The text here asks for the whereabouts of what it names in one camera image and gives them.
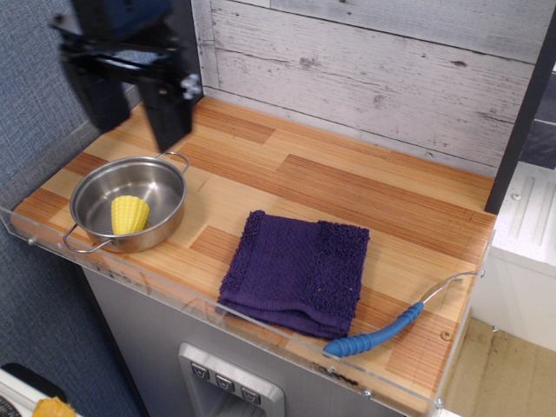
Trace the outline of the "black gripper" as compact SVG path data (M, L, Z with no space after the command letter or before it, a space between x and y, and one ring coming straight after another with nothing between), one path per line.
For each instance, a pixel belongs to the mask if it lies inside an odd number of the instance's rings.
M127 121L122 84L138 87L160 152L192 130L198 76L189 71L185 47L167 24L170 1L73 1L72 15L50 27L63 42L64 73L90 122L105 133Z

